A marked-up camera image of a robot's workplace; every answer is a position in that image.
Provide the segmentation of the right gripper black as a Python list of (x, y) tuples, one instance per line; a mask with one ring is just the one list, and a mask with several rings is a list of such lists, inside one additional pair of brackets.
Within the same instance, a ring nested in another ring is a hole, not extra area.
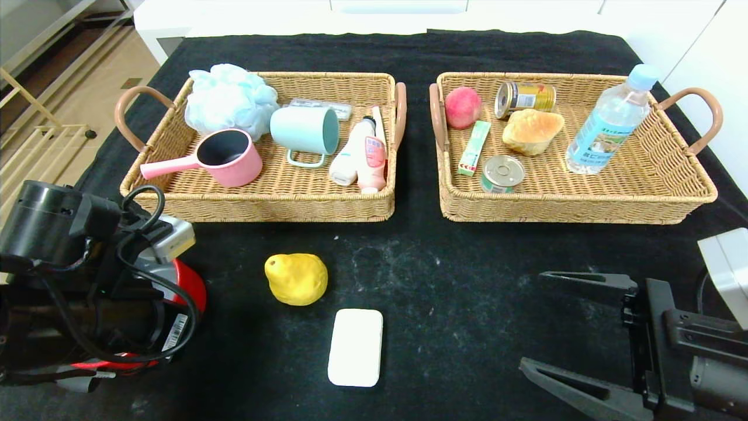
[(539, 279), (575, 298), (624, 302), (635, 392), (523, 357), (532, 383), (595, 420), (683, 420), (697, 408), (746, 419), (746, 329), (738, 322), (677, 309), (661, 280), (639, 291), (625, 274), (545, 271)]

